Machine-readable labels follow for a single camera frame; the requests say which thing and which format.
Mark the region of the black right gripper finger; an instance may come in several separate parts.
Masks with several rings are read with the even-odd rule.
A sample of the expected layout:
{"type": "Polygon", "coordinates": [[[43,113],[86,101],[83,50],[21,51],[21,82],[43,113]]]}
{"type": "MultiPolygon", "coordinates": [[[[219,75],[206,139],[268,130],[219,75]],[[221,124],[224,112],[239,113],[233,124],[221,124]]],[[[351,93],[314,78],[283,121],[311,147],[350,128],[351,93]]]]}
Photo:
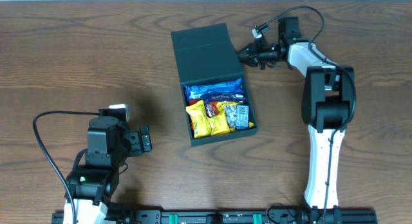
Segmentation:
{"type": "Polygon", "coordinates": [[[255,44],[250,43],[238,51],[238,56],[251,56],[255,54],[255,52],[256,52],[255,44]]]}
{"type": "Polygon", "coordinates": [[[258,66],[258,62],[254,57],[248,57],[248,56],[240,57],[239,60],[242,64],[245,64],[245,65],[250,66],[250,67],[257,67],[258,66]]]}

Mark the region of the dark green gift box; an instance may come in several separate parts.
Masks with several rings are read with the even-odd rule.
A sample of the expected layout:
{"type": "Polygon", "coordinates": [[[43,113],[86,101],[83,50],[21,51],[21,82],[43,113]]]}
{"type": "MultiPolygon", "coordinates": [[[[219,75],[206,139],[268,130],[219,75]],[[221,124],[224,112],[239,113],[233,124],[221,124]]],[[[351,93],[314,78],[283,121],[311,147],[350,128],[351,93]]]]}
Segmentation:
{"type": "Polygon", "coordinates": [[[186,115],[187,129],[191,145],[199,146],[252,136],[259,131],[254,105],[248,89],[245,70],[232,45],[225,23],[171,32],[176,67],[180,79],[183,105],[189,102],[185,95],[186,86],[216,84],[241,78],[244,96],[249,106],[249,118],[254,126],[247,130],[225,135],[194,138],[191,118],[186,115]]]}

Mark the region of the dark blue chocolate bar wrapper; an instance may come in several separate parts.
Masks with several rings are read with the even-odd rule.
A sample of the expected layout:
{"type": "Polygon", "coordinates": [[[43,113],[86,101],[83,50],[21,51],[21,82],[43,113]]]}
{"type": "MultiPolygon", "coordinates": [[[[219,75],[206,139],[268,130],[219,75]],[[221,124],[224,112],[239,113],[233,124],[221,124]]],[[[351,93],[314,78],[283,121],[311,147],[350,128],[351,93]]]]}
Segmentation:
{"type": "Polygon", "coordinates": [[[238,93],[208,93],[200,97],[204,102],[242,102],[247,99],[242,94],[238,93]]]}

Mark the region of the yellow Hacks sweets bag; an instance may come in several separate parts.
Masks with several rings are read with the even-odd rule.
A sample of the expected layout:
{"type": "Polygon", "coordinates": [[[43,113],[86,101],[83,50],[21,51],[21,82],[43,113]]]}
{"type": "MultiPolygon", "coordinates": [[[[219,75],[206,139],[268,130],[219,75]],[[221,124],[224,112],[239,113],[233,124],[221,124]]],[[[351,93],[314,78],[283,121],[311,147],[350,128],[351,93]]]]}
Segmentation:
{"type": "MultiPolygon", "coordinates": [[[[216,108],[219,112],[224,112],[227,124],[229,125],[229,129],[231,132],[233,131],[242,131],[236,130],[236,106],[237,105],[245,105],[242,102],[217,102],[216,108]]],[[[250,120],[249,115],[249,122],[248,122],[248,129],[254,127],[254,123],[250,120]]]]}

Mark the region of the small blue barcode packet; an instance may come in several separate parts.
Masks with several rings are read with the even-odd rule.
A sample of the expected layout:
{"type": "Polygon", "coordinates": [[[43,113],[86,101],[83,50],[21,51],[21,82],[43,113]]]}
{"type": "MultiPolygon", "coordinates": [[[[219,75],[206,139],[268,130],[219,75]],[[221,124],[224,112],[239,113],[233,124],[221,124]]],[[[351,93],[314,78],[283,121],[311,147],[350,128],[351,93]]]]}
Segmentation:
{"type": "Polygon", "coordinates": [[[249,122],[249,108],[247,105],[236,106],[236,130],[248,129],[249,122]]]}

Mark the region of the yellow double snack packet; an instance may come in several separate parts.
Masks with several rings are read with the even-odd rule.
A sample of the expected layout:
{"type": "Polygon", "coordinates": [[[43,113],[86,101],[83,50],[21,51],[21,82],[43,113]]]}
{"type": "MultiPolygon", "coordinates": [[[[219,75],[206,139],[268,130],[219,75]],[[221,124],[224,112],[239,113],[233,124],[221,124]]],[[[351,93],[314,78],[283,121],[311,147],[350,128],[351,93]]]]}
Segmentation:
{"type": "Polygon", "coordinates": [[[185,109],[191,118],[193,138],[203,138],[230,133],[230,127],[227,123],[224,111],[208,117],[205,104],[202,100],[197,101],[191,106],[187,106],[185,109]]]}

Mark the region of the light blue snack packet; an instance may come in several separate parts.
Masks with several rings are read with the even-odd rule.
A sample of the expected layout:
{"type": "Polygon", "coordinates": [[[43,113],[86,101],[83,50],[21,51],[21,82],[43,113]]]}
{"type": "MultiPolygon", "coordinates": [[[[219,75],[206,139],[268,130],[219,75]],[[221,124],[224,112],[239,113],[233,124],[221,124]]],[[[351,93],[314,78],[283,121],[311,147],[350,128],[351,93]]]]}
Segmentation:
{"type": "Polygon", "coordinates": [[[239,78],[236,80],[220,82],[216,84],[204,84],[204,85],[184,85],[185,96],[187,100],[196,100],[201,98],[203,95],[209,93],[241,93],[243,94],[242,88],[243,79],[239,78]]]}

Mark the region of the red Hacks sweets bag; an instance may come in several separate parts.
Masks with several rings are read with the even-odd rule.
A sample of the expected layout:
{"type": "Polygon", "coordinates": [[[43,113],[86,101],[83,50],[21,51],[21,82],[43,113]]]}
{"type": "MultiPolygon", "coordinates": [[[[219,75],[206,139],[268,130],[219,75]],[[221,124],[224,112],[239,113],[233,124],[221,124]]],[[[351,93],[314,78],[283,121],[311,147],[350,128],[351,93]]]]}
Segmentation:
{"type": "MultiPolygon", "coordinates": [[[[201,101],[201,99],[190,100],[189,105],[191,106],[199,101],[201,101]]],[[[204,106],[208,117],[213,117],[218,114],[217,109],[212,105],[211,102],[204,102],[204,106]]]]}

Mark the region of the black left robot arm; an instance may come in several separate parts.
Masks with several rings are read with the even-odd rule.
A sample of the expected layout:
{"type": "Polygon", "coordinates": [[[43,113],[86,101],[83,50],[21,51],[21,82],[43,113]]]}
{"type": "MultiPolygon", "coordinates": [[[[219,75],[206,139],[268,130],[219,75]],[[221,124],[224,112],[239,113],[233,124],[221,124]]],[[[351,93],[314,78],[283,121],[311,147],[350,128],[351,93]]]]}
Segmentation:
{"type": "Polygon", "coordinates": [[[69,195],[64,223],[107,223],[111,197],[120,178],[120,168],[130,157],[152,150],[149,128],[133,132],[125,118],[101,116],[89,121],[85,163],[69,173],[69,195]]]}

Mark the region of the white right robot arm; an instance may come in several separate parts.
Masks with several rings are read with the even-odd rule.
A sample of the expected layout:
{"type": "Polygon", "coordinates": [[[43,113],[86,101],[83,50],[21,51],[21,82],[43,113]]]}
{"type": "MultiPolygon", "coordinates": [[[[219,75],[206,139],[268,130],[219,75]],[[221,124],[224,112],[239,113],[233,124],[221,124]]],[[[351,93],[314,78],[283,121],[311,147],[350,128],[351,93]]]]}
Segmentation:
{"type": "Polygon", "coordinates": [[[310,169],[304,200],[311,209],[327,212],[338,206],[339,151],[355,113],[353,68],[331,61],[313,41],[302,38],[297,17],[279,20],[276,44],[265,39],[267,30],[267,23],[254,27],[254,42],[242,48],[238,57],[241,63],[261,69],[285,61],[304,76],[301,116],[310,135],[310,169]]]}

